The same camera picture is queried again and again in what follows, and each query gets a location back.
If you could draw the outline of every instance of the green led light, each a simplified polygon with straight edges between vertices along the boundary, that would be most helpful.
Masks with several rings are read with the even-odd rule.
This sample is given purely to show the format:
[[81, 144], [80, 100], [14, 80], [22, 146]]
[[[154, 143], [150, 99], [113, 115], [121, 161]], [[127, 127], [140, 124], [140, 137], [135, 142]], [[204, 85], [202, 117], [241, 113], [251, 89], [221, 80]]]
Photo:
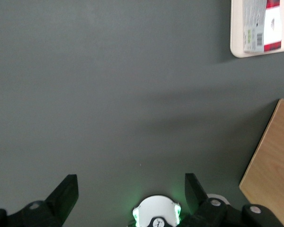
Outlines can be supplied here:
[[136, 227], [140, 227], [140, 223], [139, 223], [139, 209], [133, 210], [133, 217], [136, 220]]
[[181, 212], [181, 207], [179, 205], [175, 205], [177, 224], [180, 224], [180, 212]]

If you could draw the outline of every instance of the dark gray floor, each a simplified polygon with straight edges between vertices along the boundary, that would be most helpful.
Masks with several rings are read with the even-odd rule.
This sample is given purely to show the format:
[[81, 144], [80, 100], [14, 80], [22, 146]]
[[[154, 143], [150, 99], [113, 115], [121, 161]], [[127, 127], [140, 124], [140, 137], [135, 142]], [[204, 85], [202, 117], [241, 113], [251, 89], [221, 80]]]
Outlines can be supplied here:
[[237, 59], [230, 1], [0, 1], [0, 207], [69, 173], [66, 227], [120, 226], [184, 173], [236, 208], [277, 100], [284, 53]]

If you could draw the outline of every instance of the product box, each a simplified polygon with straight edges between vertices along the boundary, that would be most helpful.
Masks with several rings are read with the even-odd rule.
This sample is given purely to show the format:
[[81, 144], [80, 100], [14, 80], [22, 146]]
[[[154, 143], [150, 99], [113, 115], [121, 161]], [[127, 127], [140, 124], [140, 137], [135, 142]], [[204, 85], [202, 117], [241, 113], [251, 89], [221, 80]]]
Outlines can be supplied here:
[[243, 0], [244, 52], [281, 48], [280, 0]]

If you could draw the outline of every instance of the barcode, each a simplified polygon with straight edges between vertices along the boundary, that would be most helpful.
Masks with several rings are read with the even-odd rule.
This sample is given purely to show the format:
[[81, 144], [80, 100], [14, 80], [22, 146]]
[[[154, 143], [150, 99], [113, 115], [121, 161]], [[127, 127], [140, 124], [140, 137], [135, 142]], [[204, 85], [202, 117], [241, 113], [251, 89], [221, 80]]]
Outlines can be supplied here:
[[262, 46], [263, 33], [257, 34], [257, 46]]

